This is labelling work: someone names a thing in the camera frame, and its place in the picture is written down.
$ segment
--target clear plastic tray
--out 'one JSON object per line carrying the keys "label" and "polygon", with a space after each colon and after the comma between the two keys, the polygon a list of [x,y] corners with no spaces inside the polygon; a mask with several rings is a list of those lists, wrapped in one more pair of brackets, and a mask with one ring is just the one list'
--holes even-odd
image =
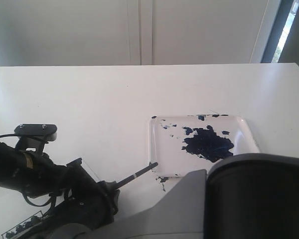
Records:
{"label": "clear plastic tray", "polygon": [[152,117],[149,131],[149,161],[158,162],[155,173],[163,177],[208,171],[228,156],[260,152],[246,121],[236,116]]}

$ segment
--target white table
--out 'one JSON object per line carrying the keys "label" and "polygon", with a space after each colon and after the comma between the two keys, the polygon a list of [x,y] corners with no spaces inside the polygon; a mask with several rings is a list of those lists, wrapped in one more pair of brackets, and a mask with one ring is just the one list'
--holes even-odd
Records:
{"label": "white table", "polygon": [[[56,164],[77,157],[103,180],[148,165],[152,116],[230,114],[245,118],[264,153],[299,157],[296,64],[0,67],[0,134],[20,123],[53,123],[45,151]],[[5,139],[14,146],[16,139]],[[179,179],[165,183],[166,192]],[[151,172],[122,188],[117,218],[165,193]],[[0,188],[0,234],[38,211]]]}

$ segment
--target white wall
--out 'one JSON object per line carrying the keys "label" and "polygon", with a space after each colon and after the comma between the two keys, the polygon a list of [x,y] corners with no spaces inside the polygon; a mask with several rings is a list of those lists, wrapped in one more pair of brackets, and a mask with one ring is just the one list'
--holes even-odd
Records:
{"label": "white wall", "polygon": [[0,0],[0,66],[257,63],[279,3]]}
{"label": "white wall", "polygon": [[[249,63],[255,46],[261,54],[253,62],[260,62],[279,2],[154,0],[152,62]],[[265,38],[261,45],[256,44],[259,35]]]}

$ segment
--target metal rod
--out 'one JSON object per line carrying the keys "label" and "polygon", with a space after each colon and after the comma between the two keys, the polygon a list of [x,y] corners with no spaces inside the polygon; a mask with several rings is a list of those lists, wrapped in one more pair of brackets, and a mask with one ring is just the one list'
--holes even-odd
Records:
{"label": "metal rod", "polygon": [[155,168],[156,166],[158,166],[158,163],[152,163],[149,166],[147,166],[146,168],[141,169],[140,171],[138,171],[137,173],[123,179],[122,181],[118,182],[114,187],[115,190],[121,188],[122,186],[124,186],[125,184],[128,184],[129,182],[131,182],[132,180],[136,179],[137,177],[141,176],[142,174],[145,174],[146,172],[150,171],[151,169]]}

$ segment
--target black stick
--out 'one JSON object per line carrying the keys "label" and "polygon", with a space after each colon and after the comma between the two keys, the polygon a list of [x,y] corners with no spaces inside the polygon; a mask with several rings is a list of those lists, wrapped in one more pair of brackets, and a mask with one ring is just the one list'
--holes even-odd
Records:
{"label": "black stick", "polygon": [[114,190],[121,188],[122,186],[124,186],[125,184],[128,184],[129,182],[131,182],[132,180],[136,179],[137,177],[141,176],[142,174],[145,174],[146,172],[150,171],[151,169],[155,168],[156,166],[158,166],[158,163],[152,163],[149,166],[147,166],[146,168],[141,169],[140,171],[138,171],[137,173],[123,179],[122,181],[118,182],[115,186],[114,186]]}

